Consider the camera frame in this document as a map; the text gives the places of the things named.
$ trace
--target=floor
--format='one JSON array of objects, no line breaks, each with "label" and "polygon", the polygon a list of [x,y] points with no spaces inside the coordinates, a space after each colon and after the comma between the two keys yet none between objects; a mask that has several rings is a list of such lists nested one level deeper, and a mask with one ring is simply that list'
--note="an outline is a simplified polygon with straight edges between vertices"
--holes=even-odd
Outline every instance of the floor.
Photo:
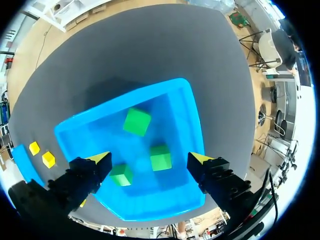
[{"label": "floor", "polygon": [[[138,8],[156,4],[180,4],[184,3],[183,0],[114,0],[106,4],[106,9],[98,13],[90,13],[89,16],[77,23],[75,26],[69,26],[69,30],[66,33],[61,32],[55,27],[51,27],[49,23],[39,19],[31,28],[25,39],[21,42],[14,56],[14,62],[12,68],[7,76],[7,89],[8,98],[10,102],[10,110],[15,107],[15,103],[24,88],[26,82],[33,74],[35,69],[63,42],[68,38],[76,34],[83,28],[93,24],[99,20],[112,16],[122,11],[126,11],[132,8]],[[229,17],[226,15],[226,19],[229,21],[233,31],[238,38],[247,36],[250,34],[246,28],[238,29],[233,25]],[[243,47],[244,53],[247,55],[248,50]],[[250,55],[248,58],[248,64],[255,63],[254,55]],[[262,100],[261,97],[261,85],[268,86],[270,83],[266,81],[265,76],[260,72],[257,73],[254,68],[250,68],[250,74],[252,79],[252,87],[254,92],[255,101],[255,114],[258,119],[259,108],[262,103],[266,105],[267,114],[271,113],[272,104]],[[266,122],[263,126],[258,126],[258,122],[255,124],[254,139],[262,139],[264,134],[268,132],[270,124]],[[261,144],[257,141],[252,143],[252,152],[257,153],[260,150]],[[217,210],[203,214],[195,218],[195,222],[199,223],[199,232],[204,231],[205,228],[213,225],[217,220]]]}]

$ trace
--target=stool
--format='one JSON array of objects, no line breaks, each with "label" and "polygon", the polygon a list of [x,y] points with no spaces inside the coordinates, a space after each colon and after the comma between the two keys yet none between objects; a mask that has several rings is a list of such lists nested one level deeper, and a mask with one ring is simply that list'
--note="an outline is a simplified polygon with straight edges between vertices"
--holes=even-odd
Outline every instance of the stool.
[{"label": "stool", "polygon": [[283,114],[281,110],[278,110],[276,112],[275,117],[267,115],[266,105],[262,104],[258,114],[258,125],[261,127],[265,123],[266,119],[274,121],[274,131],[278,133],[280,136],[285,136],[286,134],[285,129],[287,129],[287,122],[285,120],[282,120],[282,116]]}]

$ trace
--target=green cube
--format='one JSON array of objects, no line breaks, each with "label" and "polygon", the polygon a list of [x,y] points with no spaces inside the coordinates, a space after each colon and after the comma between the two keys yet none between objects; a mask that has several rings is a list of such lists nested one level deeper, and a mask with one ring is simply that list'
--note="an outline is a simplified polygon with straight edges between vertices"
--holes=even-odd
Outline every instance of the green cube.
[{"label": "green cube", "polygon": [[121,187],[131,185],[133,177],[134,175],[127,164],[113,166],[110,172],[110,178]]},{"label": "green cube", "polygon": [[151,116],[137,108],[130,108],[124,121],[123,129],[143,137],[150,124]]},{"label": "green cube", "polygon": [[171,169],[171,154],[166,145],[150,148],[150,158],[153,171]]}]

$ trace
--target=blue tray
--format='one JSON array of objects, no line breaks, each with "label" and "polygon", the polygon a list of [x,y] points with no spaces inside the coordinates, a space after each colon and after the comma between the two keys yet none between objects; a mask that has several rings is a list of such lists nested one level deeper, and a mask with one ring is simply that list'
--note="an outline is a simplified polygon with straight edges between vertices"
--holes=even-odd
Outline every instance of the blue tray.
[{"label": "blue tray", "polygon": [[[130,107],[152,117],[144,137],[123,130]],[[61,122],[54,132],[68,162],[110,151],[113,166],[129,165],[132,185],[117,186],[107,176],[95,194],[124,221],[169,218],[205,203],[187,170],[188,152],[205,151],[196,102],[183,78],[116,97]],[[172,168],[153,171],[149,149],[162,144],[171,152]]]}]

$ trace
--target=gray table surface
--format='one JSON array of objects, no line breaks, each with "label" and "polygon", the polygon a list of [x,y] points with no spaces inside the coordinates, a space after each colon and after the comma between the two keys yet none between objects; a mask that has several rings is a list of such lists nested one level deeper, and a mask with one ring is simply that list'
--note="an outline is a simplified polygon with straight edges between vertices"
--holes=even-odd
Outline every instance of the gray table surface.
[{"label": "gray table surface", "polygon": [[[15,146],[37,141],[41,151],[30,155],[31,161],[44,181],[56,179],[68,168],[54,135],[57,124],[136,88],[179,77],[191,84],[206,155],[225,158],[244,178],[255,131],[254,93],[246,57],[220,12],[191,5],[125,11],[64,42],[21,92],[9,121],[12,141]],[[48,150],[56,158],[51,169],[41,159]],[[151,227],[184,221],[216,206],[207,195],[204,206],[179,216],[126,222],[89,196],[73,215],[102,225]]]}]

